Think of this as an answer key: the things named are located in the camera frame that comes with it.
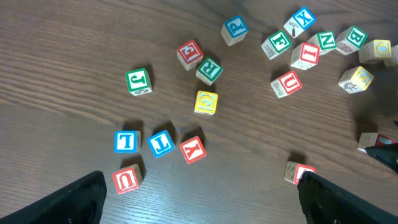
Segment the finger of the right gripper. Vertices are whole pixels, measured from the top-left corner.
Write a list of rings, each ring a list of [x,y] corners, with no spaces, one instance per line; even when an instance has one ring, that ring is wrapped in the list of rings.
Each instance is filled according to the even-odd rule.
[[[385,144],[383,146],[371,146],[365,149],[366,153],[373,159],[384,164],[386,167],[393,170],[395,173],[397,170],[397,145],[396,144]]]

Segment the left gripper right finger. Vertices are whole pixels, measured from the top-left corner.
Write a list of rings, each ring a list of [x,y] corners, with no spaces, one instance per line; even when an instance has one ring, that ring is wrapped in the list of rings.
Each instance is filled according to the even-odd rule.
[[[297,188],[307,223],[397,224],[396,215],[313,172],[304,172]]]

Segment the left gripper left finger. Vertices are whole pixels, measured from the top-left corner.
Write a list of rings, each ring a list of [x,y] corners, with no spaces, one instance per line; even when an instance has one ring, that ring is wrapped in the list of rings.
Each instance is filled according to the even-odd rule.
[[[3,224],[99,224],[107,187],[96,170],[54,193],[1,218]]]

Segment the red A block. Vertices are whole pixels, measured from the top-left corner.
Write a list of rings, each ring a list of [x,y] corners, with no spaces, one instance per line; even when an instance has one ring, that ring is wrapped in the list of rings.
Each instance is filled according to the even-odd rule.
[[[285,167],[284,179],[297,185],[304,172],[316,172],[316,168],[297,162],[288,161]]]

